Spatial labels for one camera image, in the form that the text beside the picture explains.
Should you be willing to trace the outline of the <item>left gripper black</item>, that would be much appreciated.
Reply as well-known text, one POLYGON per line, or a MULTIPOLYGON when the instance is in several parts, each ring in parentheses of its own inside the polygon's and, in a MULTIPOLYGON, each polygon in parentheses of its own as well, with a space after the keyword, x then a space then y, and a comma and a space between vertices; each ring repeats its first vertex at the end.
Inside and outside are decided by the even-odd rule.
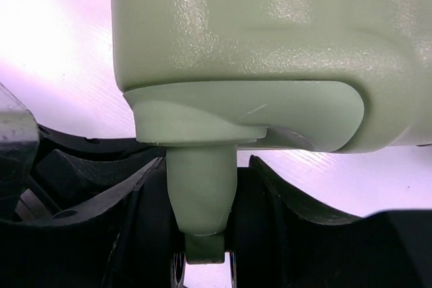
POLYGON ((69 208, 127 180, 162 149, 133 138, 98 139, 38 124, 1 87, 1 220, 10 221, 24 188, 40 194, 51 212, 69 208))

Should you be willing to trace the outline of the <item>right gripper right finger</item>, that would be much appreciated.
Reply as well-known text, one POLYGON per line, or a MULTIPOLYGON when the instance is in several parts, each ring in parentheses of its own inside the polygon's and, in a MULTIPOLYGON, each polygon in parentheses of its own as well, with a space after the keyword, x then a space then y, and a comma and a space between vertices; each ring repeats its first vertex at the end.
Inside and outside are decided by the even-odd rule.
POLYGON ((294 187, 257 156, 238 169, 234 287, 430 287, 431 211, 361 218, 294 187))

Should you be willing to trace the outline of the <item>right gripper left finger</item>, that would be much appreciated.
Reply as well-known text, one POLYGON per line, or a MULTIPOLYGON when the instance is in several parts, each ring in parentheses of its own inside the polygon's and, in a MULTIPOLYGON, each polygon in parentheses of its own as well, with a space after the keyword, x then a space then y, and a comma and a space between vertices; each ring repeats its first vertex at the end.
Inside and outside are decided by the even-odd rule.
POLYGON ((165 161, 50 219, 1 224, 2 287, 174 287, 165 161))

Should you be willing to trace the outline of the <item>green hard-shell suitcase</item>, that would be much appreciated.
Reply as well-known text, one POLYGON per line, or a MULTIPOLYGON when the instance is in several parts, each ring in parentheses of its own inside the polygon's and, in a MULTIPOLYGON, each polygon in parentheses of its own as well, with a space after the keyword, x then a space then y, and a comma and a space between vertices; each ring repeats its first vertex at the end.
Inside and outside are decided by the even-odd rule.
POLYGON ((165 150, 174 287, 225 261, 232 284, 238 150, 431 145, 431 0, 111 0, 111 15, 136 139, 165 150))

